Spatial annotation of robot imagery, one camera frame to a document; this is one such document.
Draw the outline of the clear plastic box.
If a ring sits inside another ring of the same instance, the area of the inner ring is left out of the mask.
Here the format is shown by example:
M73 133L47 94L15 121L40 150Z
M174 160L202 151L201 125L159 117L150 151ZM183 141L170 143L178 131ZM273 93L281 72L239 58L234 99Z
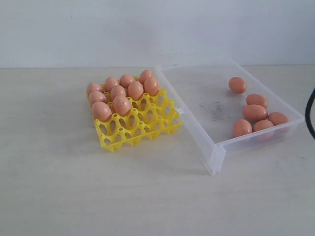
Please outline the clear plastic box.
M171 66L158 66L155 73L160 87L175 102L183 126L212 175L220 172L226 156L290 137L304 121L298 111L229 58L189 59ZM232 77L241 77L246 82L247 90L243 94L229 88ZM246 97L252 93L264 96L268 111L285 114L289 122L234 138L233 124L243 117Z

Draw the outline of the yellow plastic egg tray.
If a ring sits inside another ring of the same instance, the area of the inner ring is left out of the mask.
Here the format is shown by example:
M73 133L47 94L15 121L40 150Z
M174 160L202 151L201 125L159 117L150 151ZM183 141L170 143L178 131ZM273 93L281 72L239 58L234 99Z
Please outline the yellow plastic egg tray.
M110 93L105 91L104 84L101 85L112 111L111 118L106 122L94 118L102 148L117 151L123 144L134 146L145 137L154 139L162 133L172 134L182 125L175 102L167 97L165 89L159 89L155 96L143 93L139 100L128 97L132 105L131 111L128 115L121 116L114 112Z

